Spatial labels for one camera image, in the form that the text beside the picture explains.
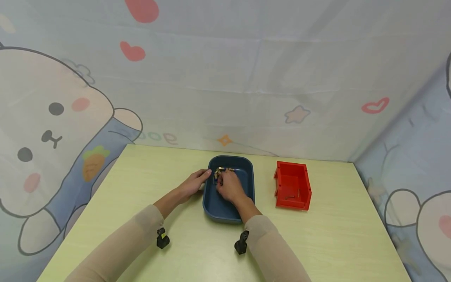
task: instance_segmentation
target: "beige sleeve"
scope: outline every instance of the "beige sleeve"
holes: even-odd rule
[[[253,216],[245,229],[249,231],[246,243],[266,281],[311,282],[301,262],[269,218]]]
[[[163,221],[154,205],[147,206],[100,243],[65,281],[116,281],[150,244],[155,244]]]

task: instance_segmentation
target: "bunny ear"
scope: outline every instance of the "bunny ear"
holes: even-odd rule
[[[392,226],[410,226],[417,222],[420,210],[418,196],[407,189],[395,190],[388,196],[385,223]]]

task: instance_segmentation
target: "pink heart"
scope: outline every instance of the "pink heart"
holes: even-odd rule
[[[122,50],[122,53],[125,55],[125,57],[127,57],[127,59],[132,62],[140,61],[146,56],[146,52],[143,48],[139,46],[131,47],[130,44],[125,41],[122,41],[120,43],[120,49]]]
[[[365,105],[362,106],[362,111],[364,111],[367,114],[378,114],[381,111],[383,111],[386,106],[388,106],[389,102],[390,98],[384,97],[377,102],[366,103]]]
[[[451,217],[449,215],[442,215],[440,217],[438,227],[440,227],[446,237],[451,239]]]
[[[134,19],[139,23],[151,23],[158,18],[159,9],[154,0],[125,0]]]

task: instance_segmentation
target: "dark blue tray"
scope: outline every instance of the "dark blue tray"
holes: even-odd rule
[[[212,175],[205,182],[203,192],[203,209],[205,213],[216,222],[241,223],[241,218],[235,206],[224,200],[216,190],[214,173],[220,166],[235,169],[235,173],[241,182],[244,192],[255,203],[252,163],[244,157],[216,156],[208,164],[208,168],[212,170]]]

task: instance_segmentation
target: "hand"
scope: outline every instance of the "hand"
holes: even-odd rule
[[[201,169],[193,172],[185,181],[183,181],[182,184],[176,188],[182,195],[181,203],[188,201],[194,193],[199,191],[202,183],[205,183],[211,174],[211,169]]]
[[[238,200],[247,197],[238,176],[236,176],[233,171],[229,171],[228,169],[219,175],[216,189],[224,199],[232,204],[235,204]]]

